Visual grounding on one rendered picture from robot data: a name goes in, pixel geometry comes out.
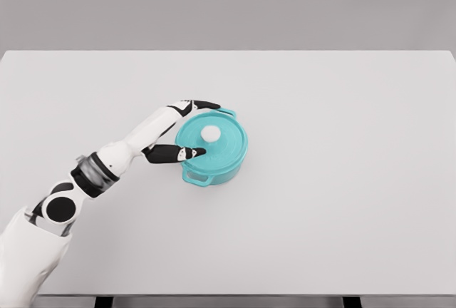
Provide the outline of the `teal pot lid white knob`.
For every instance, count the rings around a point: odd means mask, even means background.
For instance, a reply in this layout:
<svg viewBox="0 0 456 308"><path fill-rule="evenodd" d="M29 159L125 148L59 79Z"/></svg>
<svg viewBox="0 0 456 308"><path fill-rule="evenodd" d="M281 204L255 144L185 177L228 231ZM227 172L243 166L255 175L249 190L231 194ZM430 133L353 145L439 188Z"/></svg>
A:
<svg viewBox="0 0 456 308"><path fill-rule="evenodd" d="M197 166L224 167L243 161L247 154L247 133L237 114L226 108L200 113L178 130L178 145L203 148L206 153L188 161Z"/></svg>

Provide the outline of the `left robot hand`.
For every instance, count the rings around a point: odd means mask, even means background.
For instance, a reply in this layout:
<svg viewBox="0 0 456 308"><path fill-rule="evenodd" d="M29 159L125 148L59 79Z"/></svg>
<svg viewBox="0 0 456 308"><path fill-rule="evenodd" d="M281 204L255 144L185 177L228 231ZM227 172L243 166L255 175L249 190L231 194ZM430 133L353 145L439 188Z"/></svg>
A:
<svg viewBox="0 0 456 308"><path fill-rule="evenodd" d="M125 141L133 150L140 151L152 164L181 163L204 155L204 148L190 148L181 145L157 144L175 124L191 112L200 109L217 110L221 105L209 101L182 100L157 109L138 125Z"/></svg>

